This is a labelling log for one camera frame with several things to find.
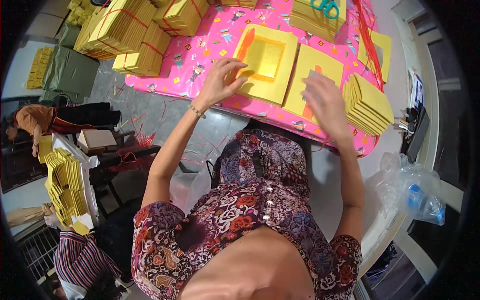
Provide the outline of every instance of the striped shirt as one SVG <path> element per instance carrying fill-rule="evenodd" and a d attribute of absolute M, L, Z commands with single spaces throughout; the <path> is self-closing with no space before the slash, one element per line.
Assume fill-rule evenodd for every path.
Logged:
<path fill-rule="evenodd" d="M 121 276 L 120 269 L 97 247 L 95 237 L 91 233 L 82 236 L 73 231 L 61 232 L 54 264 L 59 279 L 86 290 L 107 267 L 115 278 Z"/>

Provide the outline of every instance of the paisley pattern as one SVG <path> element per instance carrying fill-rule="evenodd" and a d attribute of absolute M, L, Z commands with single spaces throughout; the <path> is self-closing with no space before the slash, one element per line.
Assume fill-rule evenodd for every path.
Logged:
<path fill-rule="evenodd" d="M 266 225 L 297 247 L 317 299 L 348 299 L 361 263 L 360 245 L 347 235 L 328 243 L 318 228 L 308 205 L 300 146 L 261 130 L 243 130 L 229 141 L 220 164 L 220 185 L 187 217 L 162 202 L 135 216 L 132 276 L 140 289 L 153 299 L 175 299 L 193 272 Z"/>

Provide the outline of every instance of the cartoon print tablecloth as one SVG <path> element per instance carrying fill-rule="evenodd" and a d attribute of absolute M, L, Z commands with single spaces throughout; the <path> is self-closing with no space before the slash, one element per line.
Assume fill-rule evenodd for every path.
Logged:
<path fill-rule="evenodd" d="M 126 75 L 125 83 L 136 90 L 167 96 L 195 98 L 202 89 L 213 60 L 234 54 L 239 38 L 248 23 L 292 32 L 304 43 L 324 52 L 344 64 L 343 82 L 356 72 L 374 84 L 375 77 L 357 60 L 359 47 L 358 12 L 348 1 L 347 22 L 331 44 L 317 36 L 288 24 L 293 0 L 260 0 L 255 10 L 243 7 L 211 5 L 193 37 L 173 37 L 165 53 L 158 77 Z M 374 17 L 365 6 L 365 19 L 376 30 Z M 220 109 L 276 125 L 307 138 L 335 147 L 322 129 L 297 115 L 265 102 L 235 94 L 224 100 Z M 359 156 L 370 153 L 378 137 L 370 137 L 350 125 Z"/>

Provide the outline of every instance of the scissors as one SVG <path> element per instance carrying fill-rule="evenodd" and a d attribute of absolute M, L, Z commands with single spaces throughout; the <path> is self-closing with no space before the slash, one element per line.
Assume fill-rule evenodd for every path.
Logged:
<path fill-rule="evenodd" d="M 333 0 L 322 0 L 322 3 L 320 3 L 319 6 L 315 6 L 313 4 L 313 1 L 314 0 L 310 0 L 310 5 L 315 8 L 316 10 L 318 11 L 324 11 L 324 15 L 327 16 L 327 18 L 329 19 L 336 19 L 338 18 L 338 14 L 340 13 L 340 11 L 338 10 L 338 6 L 336 5 L 335 2 L 333 2 Z M 334 17 L 331 17 L 328 12 L 332 9 L 332 8 L 335 8 L 336 10 L 336 15 Z"/>

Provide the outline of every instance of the woman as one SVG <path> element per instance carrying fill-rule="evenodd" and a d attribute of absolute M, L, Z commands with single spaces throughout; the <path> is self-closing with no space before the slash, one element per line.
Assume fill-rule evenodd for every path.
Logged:
<path fill-rule="evenodd" d="M 84 236 L 73 228 L 60 233 L 54 265 L 61 300 L 121 299 L 115 279 L 131 280 L 132 218 L 141 199 L 130 200 L 108 215 L 104 224 Z"/>
<path fill-rule="evenodd" d="M 17 127 L 33 137 L 32 155 L 36 157 L 40 137 L 50 132 L 79 133 L 82 129 L 115 125 L 120 130 L 121 112 L 110 110 L 110 103 L 91 103 L 80 106 L 47 107 L 41 104 L 26 105 L 12 113 L 6 130 L 10 141 L 17 136 Z"/>
<path fill-rule="evenodd" d="M 133 219 L 133 279 L 153 299 L 348 299 L 361 263 L 363 183 L 332 80 L 304 80 L 313 91 L 304 96 L 340 153 L 343 213 L 330 243 L 310 212 L 304 152 L 261 130 L 229 141 L 213 175 L 219 186 L 190 215 L 169 203 L 170 179 L 199 115 L 245 83 L 226 85 L 225 77 L 246 66 L 216 60 L 156 156 Z"/>

